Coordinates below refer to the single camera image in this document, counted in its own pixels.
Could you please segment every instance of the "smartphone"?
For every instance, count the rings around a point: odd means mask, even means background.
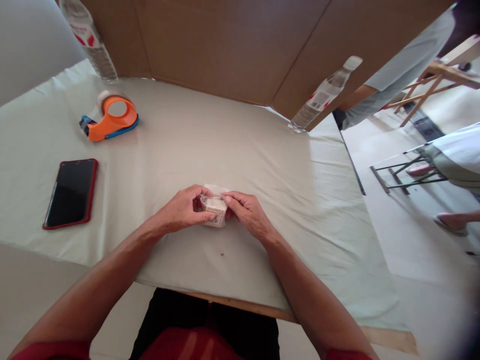
[[[98,167],[99,162],[93,158],[60,163],[43,229],[53,230],[90,220]]]

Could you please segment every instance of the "black pants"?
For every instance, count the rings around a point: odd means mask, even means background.
[[[333,110],[332,114],[333,114],[333,117],[335,118],[335,122],[336,122],[336,125],[338,126],[338,130],[342,131],[344,126],[344,120],[347,118],[347,114],[338,108]]]
[[[245,359],[280,359],[279,328],[272,317],[157,288],[133,345],[138,360],[167,328],[198,328],[214,323],[216,330]]]

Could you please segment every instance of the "foot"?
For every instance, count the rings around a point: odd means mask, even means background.
[[[438,214],[437,218],[447,227],[455,231],[465,229],[468,223],[467,221],[465,221],[465,219],[463,219],[462,214],[444,212]]]
[[[422,166],[412,167],[408,169],[406,173],[411,176],[423,176],[423,175],[427,175],[433,169],[434,169],[433,166],[429,164],[425,164]]]

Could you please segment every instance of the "person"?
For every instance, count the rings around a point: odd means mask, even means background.
[[[450,183],[480,194],[480,122],[439,137],[420,151],[428,163],[409,168],[412,177],[423,177],[437,171]],[[480,211],[448,213],[433,217],[440,227],[457,236],[466,237],[467,224],[480,222]]]
[[[443,48],[454,27],[452,11],[447,10],[345,98],[333,111],[338,128],[346,130],[359,124],[418,78]]]
[[[9,359],[88,359],[90,344],[105,318],[162,237],[215,218],[212,212],[195,212],[202,194],[213,196],[200,185],[179,191],[75,283],[31,328]],[[233,213],[265,248],[296,318],[319,356],[329,360],[379,360],[349,312],[273,227],[257,198],[237,191],[224,196],[228,217]],[[133,359],[280,358],[275,319],[228,306],[217,308],[217,316],[212,318],[208,302],[202,308],[195,302],[200,299],[163,290],[155,291],[150,302],[133,347]],[[174,308],[152,308],[157,294],[165,294],[163,305]],[[176,301],[183,306],[180,311],[175,309]],[[229,318],[226,309],[235,311],[236,316]],[[189,323],[185,314],[194,319]],[[235,321],[244,322],[236,327]],[[254,346],[248,347],[248,341]]]

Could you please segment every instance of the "gray shirt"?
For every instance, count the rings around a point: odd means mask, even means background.
[[[451,10],[413,39],[387,62],[365,85],[378,92],[346,111],[343,130],[352,127],[388,104],[413,80],[418,78],[444,47],[454,30],[455,19]]]

